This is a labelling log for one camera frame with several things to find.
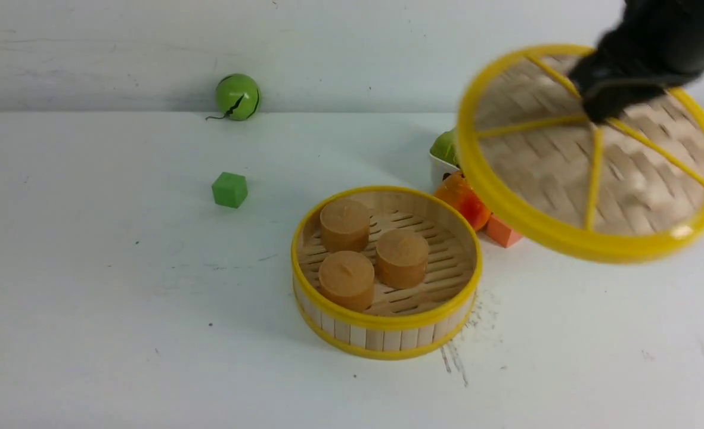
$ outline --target bamboo steamer lid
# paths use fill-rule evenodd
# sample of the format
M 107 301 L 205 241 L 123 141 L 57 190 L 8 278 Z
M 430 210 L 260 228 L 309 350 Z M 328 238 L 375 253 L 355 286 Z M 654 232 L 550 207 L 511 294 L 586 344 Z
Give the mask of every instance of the bamboo steamer lid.
M 471 84 L 456 149 L 479 198 L 514 230 L 578 258 L 654 260 L 704 231 L 704 112 L 682 90 L 588 121 L 565 76 L 591 49 L 535 46 Z

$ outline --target bamboo steamer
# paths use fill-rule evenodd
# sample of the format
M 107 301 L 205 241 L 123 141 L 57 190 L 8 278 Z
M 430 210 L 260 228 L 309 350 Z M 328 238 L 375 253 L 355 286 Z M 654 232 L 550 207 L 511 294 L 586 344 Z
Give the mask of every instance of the bamboo steamer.
M 396 290 L 374 284 L 373 304 L 362 312 L 334 304 L 319 293 L 319 270 L 330 253 L 322 246 L 322 208 L 350 198 L 370 210 L 370 237 L 361 253 L 376 261 L 376 242 L 387 231 L 414 231 L 429 256 L 420 284 Z M 373 359 L 414 358 L 442 347 L 471 314 L 482 273 L 476 234 L 452 207 L 407 188 L 357 188 L 323 201 L 298 225 L 291 244 L 294 296 L 306 324 L 323 340 Z
M 479 198 L 567 255 L 638 263 L 704 232 L 704 111 L 682 90 L 596 126 L 565 76 L 591 49 L 535 46 L 466 90 L 455 142 Z

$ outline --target orange toy fruit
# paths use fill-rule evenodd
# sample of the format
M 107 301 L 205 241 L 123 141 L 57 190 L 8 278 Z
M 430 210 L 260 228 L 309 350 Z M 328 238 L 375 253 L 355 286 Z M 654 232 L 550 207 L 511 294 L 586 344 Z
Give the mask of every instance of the orange toy fruit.
M 455 172 L 442 181 L 434 196 L 456 209 L 468 220 L 474 231 L 487 225 L 492 212 L 476 196 L 462 172 Z

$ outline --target orange block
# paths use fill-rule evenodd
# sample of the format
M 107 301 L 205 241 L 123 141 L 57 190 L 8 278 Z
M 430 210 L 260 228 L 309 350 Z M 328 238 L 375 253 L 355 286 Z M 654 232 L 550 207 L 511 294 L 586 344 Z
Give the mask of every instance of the orange block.
M 487 236 L 502 247 L 508 248 L 518 243 L 523 237 L 516 231 L 508 228 L 494 213 L 487 223 Z

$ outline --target green cube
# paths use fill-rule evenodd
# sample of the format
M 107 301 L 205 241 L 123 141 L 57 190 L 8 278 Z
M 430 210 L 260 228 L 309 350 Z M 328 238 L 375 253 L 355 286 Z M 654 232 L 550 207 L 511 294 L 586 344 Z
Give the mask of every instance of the green cube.
M 211 185 L 213 201 L 219 206 L 237 209 L 249 194 L 246 178 L 239 174 L 222 173 Z

